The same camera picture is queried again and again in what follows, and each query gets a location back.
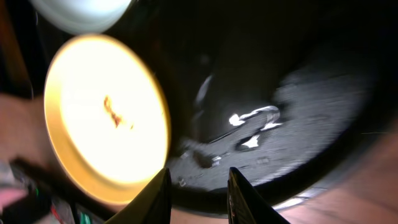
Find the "light blue plate top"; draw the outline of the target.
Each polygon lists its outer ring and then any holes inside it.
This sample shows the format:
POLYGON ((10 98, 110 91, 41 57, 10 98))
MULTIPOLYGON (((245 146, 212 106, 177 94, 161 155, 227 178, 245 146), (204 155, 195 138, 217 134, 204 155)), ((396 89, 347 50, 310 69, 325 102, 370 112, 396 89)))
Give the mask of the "light blue plate top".
POLYGON ((113 26, 135 0, 30 0, 55 27, 69 34, 102 33, 113 26))

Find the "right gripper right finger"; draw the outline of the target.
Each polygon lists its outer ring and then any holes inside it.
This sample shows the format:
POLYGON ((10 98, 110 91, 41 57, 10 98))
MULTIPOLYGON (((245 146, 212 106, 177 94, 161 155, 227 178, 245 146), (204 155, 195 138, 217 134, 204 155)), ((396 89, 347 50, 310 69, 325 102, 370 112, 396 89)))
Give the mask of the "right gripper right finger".
POLYGON ((289 224, 235 167, 229 169, 227 207, 229 224, 289 224))

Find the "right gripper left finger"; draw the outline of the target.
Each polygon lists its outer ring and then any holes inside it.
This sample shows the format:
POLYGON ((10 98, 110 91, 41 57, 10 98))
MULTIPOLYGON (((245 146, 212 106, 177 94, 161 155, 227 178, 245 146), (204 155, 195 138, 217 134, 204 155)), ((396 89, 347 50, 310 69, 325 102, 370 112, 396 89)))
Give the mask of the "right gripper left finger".
POLYGON ((163 168, 143 190, 105 224, 169 224, 172 197, 171 177, 163 168))

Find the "yellow plate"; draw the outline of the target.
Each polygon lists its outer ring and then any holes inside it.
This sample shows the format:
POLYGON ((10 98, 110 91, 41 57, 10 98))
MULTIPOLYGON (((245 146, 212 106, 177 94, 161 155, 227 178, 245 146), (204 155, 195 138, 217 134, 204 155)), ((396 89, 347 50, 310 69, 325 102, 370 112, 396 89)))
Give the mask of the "yellow plate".
POLYGON ((60 47, 47 72, 44 113, 63 170, 97 201, 128 204, 165 165, 171 123, 164 93, 115 38, 79 35, 60 47))

